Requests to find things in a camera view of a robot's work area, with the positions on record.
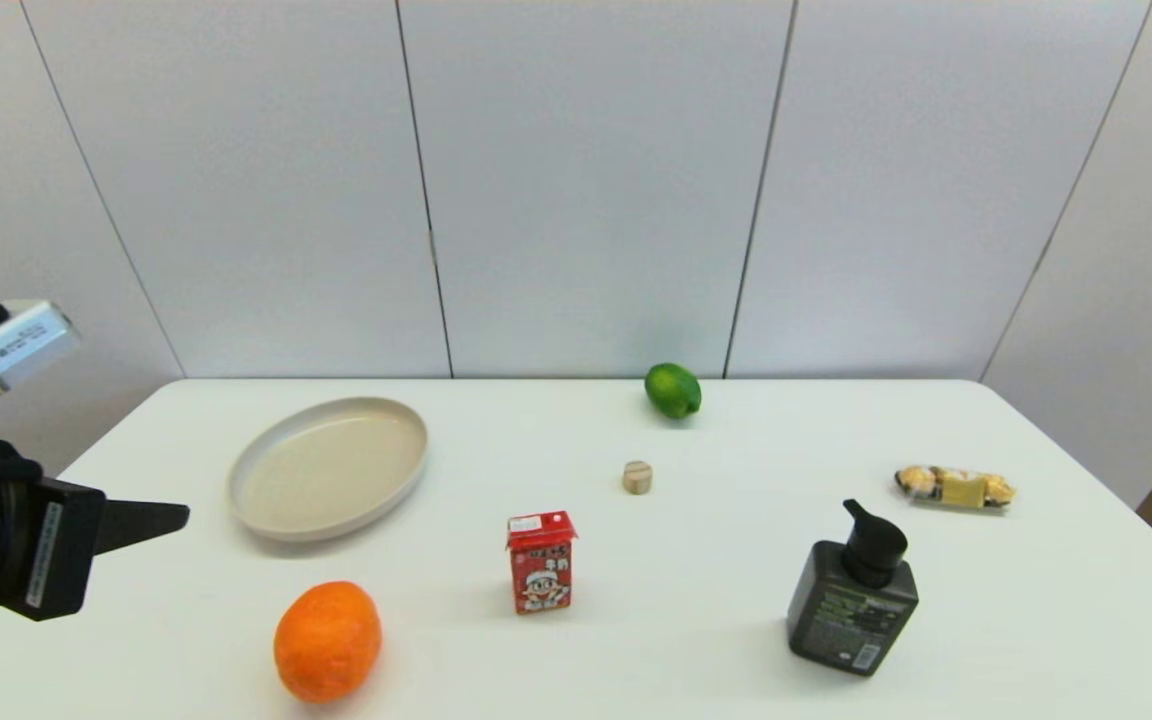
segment bottle label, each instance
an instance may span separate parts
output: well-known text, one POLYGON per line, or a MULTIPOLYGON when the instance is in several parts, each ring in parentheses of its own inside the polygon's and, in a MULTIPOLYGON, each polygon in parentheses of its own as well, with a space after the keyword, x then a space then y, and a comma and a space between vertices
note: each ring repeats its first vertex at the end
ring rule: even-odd
POLYGON ((826 662, 869 670, 896 639, 910 606, 828 584, 814 606, 803 646, 826 662))

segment plastic wrapper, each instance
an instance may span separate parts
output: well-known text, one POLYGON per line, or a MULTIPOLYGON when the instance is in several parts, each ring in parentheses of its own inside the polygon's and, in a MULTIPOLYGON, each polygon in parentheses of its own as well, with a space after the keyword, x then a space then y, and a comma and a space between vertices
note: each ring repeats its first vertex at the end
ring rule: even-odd
POLYGON ((896 484, 915 500, 973 510, 1006 507, 1016 497, 1016 488, 1002 475, 938 465, 910 465, 896 472, 896 484))

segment white wall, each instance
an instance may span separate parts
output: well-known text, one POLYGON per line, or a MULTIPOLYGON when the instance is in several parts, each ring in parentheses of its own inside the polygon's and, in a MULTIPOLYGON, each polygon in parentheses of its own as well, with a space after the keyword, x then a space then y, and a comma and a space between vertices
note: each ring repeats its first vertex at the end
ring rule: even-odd
POLYGON ((1129 505, 1152 488, 1152 10, 984 381, 1129 505))
POLYGON ((720 376, 790 0, 403 0, 452 365, 720 376))
MULTIPOLYGON (((732 374, 979 377, 1144 6, 801 0, 732 374)), ((59 469, 168 338, 191 376, 722 373, 791 7, 403 0, 411 97, 391 0, 28 0, 111 223, 3 1, 0 297, 88 342, 0 434, 59 469)), ((986 381, 1144 497, 1152 20, 986 381)))
POLYGON ((1149 0, 799 0, 732 377, 978 379, 1149 0))
POLYGON ((0 300, 58 301, 76 355, 0 397, 0 437, 55 473, 177 363, 83 167, 29 26, 0 3, 0 300))
POLYGON ((449 373, 393 0, 29 0, 191 377, 449 373))

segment black pump bottle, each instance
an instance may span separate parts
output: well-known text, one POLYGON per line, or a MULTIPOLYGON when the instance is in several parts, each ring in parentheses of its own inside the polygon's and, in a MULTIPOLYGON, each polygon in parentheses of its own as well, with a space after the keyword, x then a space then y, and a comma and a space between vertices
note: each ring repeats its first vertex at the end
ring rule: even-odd
POLYGON ((918 606, 918 588, 901 560, 909 547, 905 533, 855 500, 842 506, 855 520, 851 537, 847 544, 812 546, 790 601, 790 650, 839 670, 873 675, 918 606))

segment lime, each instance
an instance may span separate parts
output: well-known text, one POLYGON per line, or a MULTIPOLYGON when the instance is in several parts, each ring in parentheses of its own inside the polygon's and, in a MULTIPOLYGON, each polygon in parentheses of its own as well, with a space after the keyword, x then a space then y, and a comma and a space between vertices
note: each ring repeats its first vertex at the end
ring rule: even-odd
POLYGON ((700 410, 700 384, 682 365, 659 364, 647 371, 643 384, 652 406, 667 418, 685 418, 700 410))

